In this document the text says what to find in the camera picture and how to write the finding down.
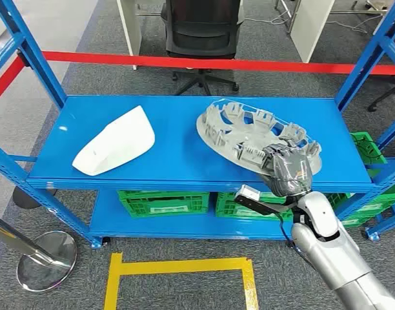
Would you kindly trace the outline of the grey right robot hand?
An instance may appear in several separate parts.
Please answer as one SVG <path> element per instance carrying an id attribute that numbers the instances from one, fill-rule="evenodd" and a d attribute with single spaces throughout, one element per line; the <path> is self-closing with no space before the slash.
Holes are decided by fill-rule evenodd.
<path id="1" fill-rule="evenodd" d="M 271 144 L 265 147 L 260 177 L 275 196 L 296 196 L 311 191 L 312 172 L 307 156 L 298 147 Z"/>

